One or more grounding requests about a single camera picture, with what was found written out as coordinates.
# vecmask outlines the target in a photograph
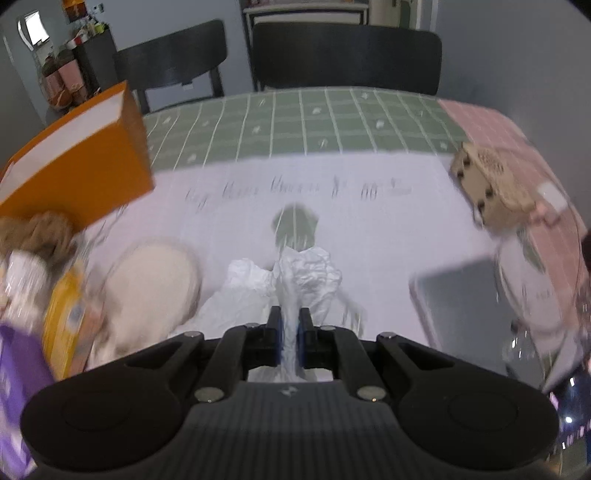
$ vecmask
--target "screw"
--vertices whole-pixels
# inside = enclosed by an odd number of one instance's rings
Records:
[[[357,390],[357,396],[361,400],[379,401],[386,397],[386,391],[382,387],[367,385]]]
[[[214,403],[224,397],[224,392],[216,387],[203,387],[195,392],[195,398],[202,403]]]

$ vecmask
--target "green grid tablecloth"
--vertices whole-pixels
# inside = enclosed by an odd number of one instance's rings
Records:
[[[467,140],[433,97],[364,88],[276,90],[144,119],[154,171],[328,151],[454,153]]]

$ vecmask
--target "purple box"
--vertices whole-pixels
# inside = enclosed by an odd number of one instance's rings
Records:
[[[0,463],[8,478],[20,479],[30,470],[31,454],[16,430],[0,433]]]
[[[18,428],[31,397],[54,382],[39,340],[0,326],[0,402],[6,420]]]

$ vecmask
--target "brown plush toy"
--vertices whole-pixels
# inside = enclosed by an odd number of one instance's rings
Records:
[[[72,251],[72,224],[61,213],[46,212],[30,220],[0,218],[0,254],[24,250],[38,255],[51,267]]]

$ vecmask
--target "white paper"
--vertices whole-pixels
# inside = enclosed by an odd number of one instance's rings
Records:
[[[273,220],[299,205],[317,217],[314,244],[330,252],[343,274],[342,290],[365,312],[365,339],[392,331],[426,344],[409,278],[495,251],[496,241],[474,226],[470,206],[435,155],[274,157],[155,179],[155,190],[131,203],[92,252],[92,264],[106,268],[143,239],[180,239],[201,262],[203,303],[236,258],[272,269],[278,258]]]

